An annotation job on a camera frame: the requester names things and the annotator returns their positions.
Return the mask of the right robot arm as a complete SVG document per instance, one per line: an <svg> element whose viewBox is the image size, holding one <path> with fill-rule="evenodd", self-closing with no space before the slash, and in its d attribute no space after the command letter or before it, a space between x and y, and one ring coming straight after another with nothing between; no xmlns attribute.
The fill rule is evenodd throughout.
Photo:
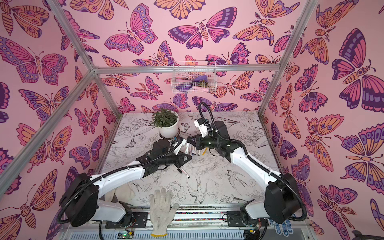
<svg viewBox="0 0 384 240"><path fill-rule="evenodd" d="M286 220L306 220L308 211L291 174L274 171L252 156L241 141L230 139L223 122L210 123L206 119L198 119L194 124L200 132L188 137L188 143L198 150L216 150L220 157L240 167L264 189L263 201L253 200L243 206L242 212L247 220L265 218L278 224Z"/></svg>

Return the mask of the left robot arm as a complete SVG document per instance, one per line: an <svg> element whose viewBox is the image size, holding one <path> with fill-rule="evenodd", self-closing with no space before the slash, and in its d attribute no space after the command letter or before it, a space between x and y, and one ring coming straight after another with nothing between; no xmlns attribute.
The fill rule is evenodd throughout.
<svg viewBox="0 0 384 240"><path fill-rule="evenodd" d="M131 165L103 174L88 176L83 173L75 176L60 199L61 208L56 222L69 223L73 227L82 226L88 221L124 222L128 218L129 208L123 203L103 203L101 197L171 165L180 169L192 159L189 154L180 151L186 143L187 140L181 137L175 137L172 142L161 139Z"/></svg>

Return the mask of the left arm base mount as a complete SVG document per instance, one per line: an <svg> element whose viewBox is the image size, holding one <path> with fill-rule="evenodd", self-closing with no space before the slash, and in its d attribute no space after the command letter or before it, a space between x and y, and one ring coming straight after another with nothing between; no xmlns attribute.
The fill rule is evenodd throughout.
<svg viewBox="0 0 384 240"><path fill-rule="evenodd" d="M106 221L106 229L145 228L147 225L148 212L133 212L130 205L119 202L125 209L126 214L116 223Z"/></svg>

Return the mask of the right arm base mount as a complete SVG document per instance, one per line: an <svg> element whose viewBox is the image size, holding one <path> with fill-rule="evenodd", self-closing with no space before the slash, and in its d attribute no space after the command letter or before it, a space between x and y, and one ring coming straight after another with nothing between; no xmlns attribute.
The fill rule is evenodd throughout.
<svg viewBox="0 0 384 240"><path fill-rule="evenodd" d="M229 227L260 229L268 226L268 220L263 218L252 219L244 211L227 211L223 217Z"/></svg>

